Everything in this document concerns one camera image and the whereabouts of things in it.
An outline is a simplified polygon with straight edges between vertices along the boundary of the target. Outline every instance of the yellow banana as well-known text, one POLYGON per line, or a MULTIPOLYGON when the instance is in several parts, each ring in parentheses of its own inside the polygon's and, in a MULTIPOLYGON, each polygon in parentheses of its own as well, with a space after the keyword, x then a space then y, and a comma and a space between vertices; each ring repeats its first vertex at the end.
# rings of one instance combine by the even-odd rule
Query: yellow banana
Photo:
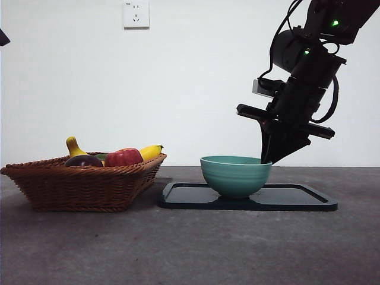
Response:
POLYGON ((85 153, 83 150, 81 150, 78 146, 77 139, 75 137, 68 137, 66 140, 67 148, 70 152, 70 157, 73 156, 80 156, 88 153, 85 153))
POLYGON ((163 149, 162 145, 154 144, 150 145, 148 147, 144 147, 140 150, 140 154, 144 161, 151 160, 158 156, 161 153, 161 150, 163 149))

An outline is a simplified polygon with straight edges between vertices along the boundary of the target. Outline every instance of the woven basket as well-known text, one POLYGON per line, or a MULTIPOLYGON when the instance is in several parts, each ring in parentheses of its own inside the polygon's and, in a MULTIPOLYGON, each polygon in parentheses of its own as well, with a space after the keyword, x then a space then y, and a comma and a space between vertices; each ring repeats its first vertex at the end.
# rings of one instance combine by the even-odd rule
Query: woven basket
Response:
POLYGON ((37 211, 125 211, 154 182, 166 154, 131 166, 66 167, 68 156, 8 164, 9 176, 37 211))

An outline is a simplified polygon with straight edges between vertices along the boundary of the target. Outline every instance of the wire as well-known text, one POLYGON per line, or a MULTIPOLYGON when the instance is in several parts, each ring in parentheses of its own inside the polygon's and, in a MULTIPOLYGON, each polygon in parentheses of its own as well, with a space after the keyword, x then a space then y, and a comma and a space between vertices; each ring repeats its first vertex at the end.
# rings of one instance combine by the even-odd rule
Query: wire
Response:
POLYGON ((259 85, 266 89, 266 90, 270 90, 268 88, 265 88, 262 84, 261 84, 261 80, 263 78, 263 76, 265 76, 266 74, 268 74, 269 72, 272 71, 273 69, 273 49, 274 49, 274 43, 276 42, 276 38, 278 36, 278 34, 280 33, 281 29, 283 28, 283 26, 285 25, 285 22, 289 19, 290 15, 295 11, 295 9, 298 7, 299 4, 301 4, 303 0, 294 0, 291 4, 290 4, 290 9, 288 11, 288 13, 286 14, 285 18, 283 19, 283 21, 281 22, 280 26, 278 27, 276 33, 274 34, 274 37, 273 37, 273 40, 272 40, 272 44, 271 44, 271 47, 269 48, 269 57, 270 57, 270 66, 269 66, 269 69, 266 70, 264 73, 262 73, 259 78, 258 78, 258 83, 259 85))
MULTIPOLYGON (((293 5, 294 5, 296 2, 297 2, 297 0, 294 0, 294 1, 290 4, 289 9, 287 10, 287 15, 290 14, 290 10, 291 10, 291 8, 293 7, 293 5)), ((290 19, 289 19, 289 18, 287 19, 287 25, 288 25, 289 30, 291 31, 292 35, 294 36, 295 34, 294 34, 294 32, 293 32, 292 25, 290 25, 290 19)))
POLYGON ((337 108, 337 105, 338 105, 338 94, 339 94, 339 83, 338 83, 338 79, 337 79, 337 77, 335 75, 332 78, 332 81, 334 83, 334 91, 333 91, 333 94, 332 94, 331 106, 328 109, 326 115, 324 115, 321 119, 319 119, 319 120, 313 120, 313 119, 311 119, 310 121, 312 121, 313 123, 320 124, 320 123, 323 123, 323 122, 327 121, 334 114, 335 109, 337 108))

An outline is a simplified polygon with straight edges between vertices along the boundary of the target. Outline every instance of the black tray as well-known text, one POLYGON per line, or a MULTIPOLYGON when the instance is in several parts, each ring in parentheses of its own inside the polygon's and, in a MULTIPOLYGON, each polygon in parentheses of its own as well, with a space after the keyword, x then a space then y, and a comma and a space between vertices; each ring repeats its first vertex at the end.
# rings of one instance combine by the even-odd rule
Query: black tray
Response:
POLYGON ((161 208, 256 211, 335 211, 338 202, 305 185, 265 184, 245 199, 227 199, 206 183, 170 183, 158 201, 161 208))

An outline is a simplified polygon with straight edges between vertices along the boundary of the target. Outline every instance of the bowl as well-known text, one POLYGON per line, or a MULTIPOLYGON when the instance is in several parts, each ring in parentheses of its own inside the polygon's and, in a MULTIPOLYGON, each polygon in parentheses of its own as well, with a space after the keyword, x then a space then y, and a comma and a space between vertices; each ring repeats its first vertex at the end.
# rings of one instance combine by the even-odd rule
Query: bowl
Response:
POLYGON ((247 198, 266 183, 272 163, 244 156, 201 158, 202 174, 208 186, 226 198, 247 198))

